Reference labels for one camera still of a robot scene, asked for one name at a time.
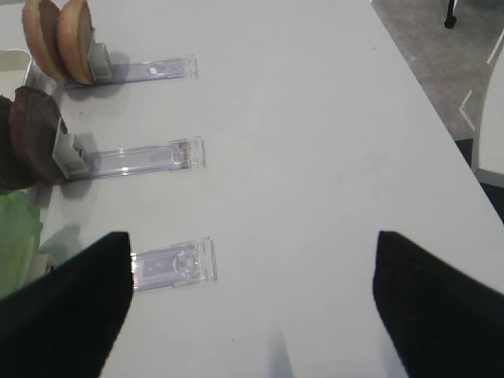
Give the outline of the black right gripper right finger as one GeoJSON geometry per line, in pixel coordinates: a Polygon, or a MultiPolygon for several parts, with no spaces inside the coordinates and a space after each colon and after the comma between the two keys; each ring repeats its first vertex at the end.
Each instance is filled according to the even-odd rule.
{"type": "Polygon", "coordinates": [[[372,294],[410,377],[501,377],[503,295],[381,231],[372,294]]]}

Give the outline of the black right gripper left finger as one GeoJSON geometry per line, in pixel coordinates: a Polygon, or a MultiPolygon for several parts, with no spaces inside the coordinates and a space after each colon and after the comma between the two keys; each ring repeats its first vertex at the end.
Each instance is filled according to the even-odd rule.
{"type": "Polygon", "coordinates": [[[129,235],[110,232],[1,300],[1,375],[100,376],[131,302],[129,235]]]}

